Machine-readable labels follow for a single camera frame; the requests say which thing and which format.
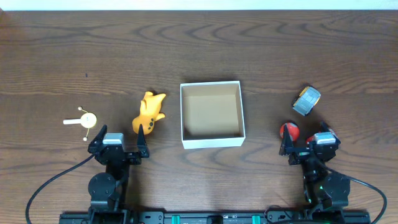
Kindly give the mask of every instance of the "red toy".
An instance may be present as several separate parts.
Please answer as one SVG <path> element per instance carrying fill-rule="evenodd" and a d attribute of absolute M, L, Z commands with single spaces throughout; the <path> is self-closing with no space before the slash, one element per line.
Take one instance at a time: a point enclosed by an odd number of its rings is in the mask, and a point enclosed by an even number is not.
<path fill-rule="evenodd" d="M 280 137 L 281 138 L 284 137 L 284 126 L 285 125 L 287 126 L 287 130 L 289 131 L 290 138 L 292 139 L 292 141 L 296 141 L 299 138 L 300 130 L 299 130 L 299 127 L 297 127 L 297 125 L 295 125 L 294 123 L 291 123 L 291 122 L 284 123 L 282 125 L 282 127 L 280 127 L 280 130 L 279 130 Z"/>

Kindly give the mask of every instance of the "wood grain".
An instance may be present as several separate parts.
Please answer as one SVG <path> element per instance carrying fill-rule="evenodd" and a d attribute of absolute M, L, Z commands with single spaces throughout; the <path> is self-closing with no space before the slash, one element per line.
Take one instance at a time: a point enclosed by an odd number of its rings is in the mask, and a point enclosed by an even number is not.
<path fill-rule="evenodd" d="M 85 130 L 64 126 L 78 106 L 133 147 L 132 119 L 147 90 L 166 93 L 166 118 L 147 137 L 151 157 L 131 169 L 131 208 L 265 210 L 304 203 L 300 167 L 278 156 L 280 125 L 305 136 L 321 119 L 342 140 L 329 165 L 378 186 L 398 222 L 398 12 L 6 12 L 0 22 L 0 223 L 25 223 L 33 192 L 86 157 Z M 179 84 L 240 80 L 242 147 L 186 151 Z M 304 118 L 290 102 L 304 84 L 322 93 Z M 46 187 L 34 223 L 85 211 L 95 161 Z M 382 201 L 351 185 L 350 208 L 374 218 Z"/>

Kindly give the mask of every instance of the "small white object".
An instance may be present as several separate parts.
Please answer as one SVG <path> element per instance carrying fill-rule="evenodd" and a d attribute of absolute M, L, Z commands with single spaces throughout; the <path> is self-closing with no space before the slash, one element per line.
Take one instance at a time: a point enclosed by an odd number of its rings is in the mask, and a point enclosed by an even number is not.
<path fill-rule="evenodd" d="M 83 127 L 87 128 L 87 134 L 83 138 L 83 141 L 87 141 L 88 132 L 90 131 L 90 128 L 94 127 L 97 123 L 97 117 L 95 114 L 83 110 L 81 106 L 79 106 L 77 109 L 84 111 L 85 114 L 83 114 L 80 119 L 64 119 L 63 124 L 81 124 Z"/>
<path fill-rule="evenodd" d="M 63 124 L 81 124 L 81 119 L 65 119 Z"/>

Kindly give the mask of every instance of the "toy figure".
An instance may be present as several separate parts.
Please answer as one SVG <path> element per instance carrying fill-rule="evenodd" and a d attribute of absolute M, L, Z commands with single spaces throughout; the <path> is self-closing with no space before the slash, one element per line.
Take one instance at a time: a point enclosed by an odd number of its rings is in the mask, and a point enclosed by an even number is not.
<path fill-rule="evenodd" d="M 141 100 L 139 116 L 132 121 L 132 129 L 135 133 L 138 134 L 140 124 L 142 124 L 144 128 L 144 134 L 151 133 L 154 129 L 155 121 L 165 117 L 163 113 L 160 113 L 162 100 L 165 97 L 166 94 L 164 93 L 154 96 L 154 94 L 149 91 L 145 92 L 144 99 Z"/>

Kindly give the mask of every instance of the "black cable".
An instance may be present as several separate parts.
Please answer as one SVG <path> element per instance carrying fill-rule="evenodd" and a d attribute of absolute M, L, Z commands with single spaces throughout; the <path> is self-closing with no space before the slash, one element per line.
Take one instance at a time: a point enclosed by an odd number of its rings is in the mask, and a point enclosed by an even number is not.
<path fill-rule="evenodd" d="M 41 190 L 43 190 L 43 188 L 44 188 L 45 186 L 47 186 L 49 183 L 51 183 L 53 180 L 57 179 L 58 177 L 62 176 L 63 174 L 67 174 L 67 173 L 69 173 L 70 171 L 72 171 L 72 170 L 74 170 L 74 169 L 76 169 L 76 168 L 81 167 L 83 164 L 85 164 L 86 162 L 88 162 L 88 161 L 89 161 L 90 159 L 92 159 L 93 157 L 94 157 L 94 155 L 91 155 L 90 157 L 88 157 L 87 159 L 85 159 L 83 162 L 81 162 L 81 163 L 79 163 L 79 164 L 77 164 L 77 165 L 75 165 L 75 166 L 73 166 L 73 167 L 71 167 L 71 168 L 69 168 L 69 169 L 67 169 L 67 170 L 65 170 L 65 171 L 63 171 L 63 172 L 61 172 L 61 173 L 55 175 L 55 176 L 53 176 L 50 180 L 46 181 L 46 183 L 44 183 L 43 185 L 41 185 L 41 186 L 35 191 L 35 193 L 31 196 L 31 198 L 29 199 L 29 201 L 28 201 L 28 203 L 27 203 L 27 205 L 26 205 L 26 209 L 25 209 L 26 222 L 27 222 L 28 224 L 32 224 L 32 222 L 30 221 L 30 218 L 29 218 L 29 209 L 30 209 L 30 206 L 32 205 L 33 199 L 36 198 L 37 194 L 39 194 L 39 192 L 40 192 Z"/>
<path fill-rule="evenodd" d="M 381 208 L 381 211 L 380 211 L 379 215 L 373 220 L 373 222 L 371 222 L 371 224 L 377 223 L 377 222 L 380 220 L 380 218 L 384 215 L 384 212 L 386 211 L 386 208 L 387 208 L 387 197 L 386 197 L 386 195 L 384 195 L 384 193 L 383 193 L 380 189 L 378 189 L 377 187 L 375 187 L 375 186 L 373 186 L 373 185 L 371 185 L 371 184 L 369 184 L 369 183 L 366 183 L 366 182 L 364 182 L 364 181 L 362 181 L 362 180 L 358 180 L 357 178 L 350 177 L 350 176 L 348 176 L 348 175 L 342 174 L 341 172 L 338 172 L 338 171 L 336 171 L 336 170 L 334 170 L 334 169 L 332 169 L 332 168 L 327 167 L 326 165 L 324 165 L 324 163 L 322 163 L 322 162 L 318 159 L 318 157 L 317 157 L 313 152 L 312 152 L 312 154 L 314 155 L 314 158 L 315 158 L 316 162 L 317 162 L 320 166 L 322 166 L 322 168 L 324 168 L 324 169 L 326 169 L 326 170 L 328 170 L 328 171 L 330 171 L 330 172 L 334 172 L 334 173 L 336 173 L 336 174 L 338 174 L 338 175 L 341 175 L 342 177 L 345 177 L 345 178 L 347 178 L 347 179 L 349 179 L 349 180 L 352 180 L 353 182 L 357 182 L 357 183 L 359 183 L 359 184 L 362 184 L 362 185 L 364 185 L 364 186 L 367 186 L 367 187 L 369 187 L 370 189 L 375 190 L 377 193 L 379 193 L 379 194 L 381 195 L 381 197 L 383 198 L 383 207 Z"/>
<path fill-rule="evenodd" d="M 270 207 L 268 207 L 265 211 L 264 211 L 264 218 L 267 220 L 267 222 L 272 223 L 272 221 L 270 221 L 268 219 L 268 210 L 272 207 L 279 207 L 279 205 L 271 205 Z"/>

